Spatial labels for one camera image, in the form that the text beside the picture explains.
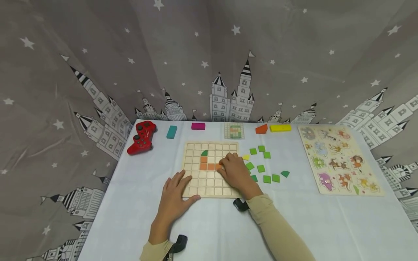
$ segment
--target finger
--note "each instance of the finger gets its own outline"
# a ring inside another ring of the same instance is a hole
[[[188,210],[193,203],[200,199],[199,195],[194,195],[193,197],[189,198],[188,200],[183,201],[184,211]]]

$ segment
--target pattern card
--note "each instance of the pattern card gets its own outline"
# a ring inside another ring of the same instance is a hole
[[[348,127],[301,125],[298,130],[321,194],[385,195]]]
[[[243,139],[244,124],[239,122],[225,122],[225,139]]]
[[[238,153],[238,143],[187,142],[184,150],[184,177],[192,179],[184,189],[183,197],[199,194],[202,198],[239,198],[240,194],[216,170],[219,161],[229,152]]]

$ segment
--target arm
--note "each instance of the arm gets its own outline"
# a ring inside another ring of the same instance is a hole
[[[236,153],[228,153],[219,163],[225,169],[217,171],[246,199],[251,216],[260,226],[274,258],[278,261],[315,261],[306,244],[251,178],[242,158]]]

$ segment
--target game controller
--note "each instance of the game controller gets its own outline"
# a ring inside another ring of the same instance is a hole
[[[129,155],[135,155],[153,149],[152,139],[157,126],[150,121],[140,122],[135,125],[138,133],[133,137],[133,144],[128,148]]]

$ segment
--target black object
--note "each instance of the black object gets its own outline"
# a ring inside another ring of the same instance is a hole
[[[244,212],[249,210],[248,204],[246,201],[242,202],[240,198],[234,200],[234,206],[237,208],[239,212]]]
[[[167,255],[164,257],[163,261],[172,261],[173,255],[178,252],[182,252],[187,245],[187,237],[185,235],[179,235],[177,241],[170,248]]]

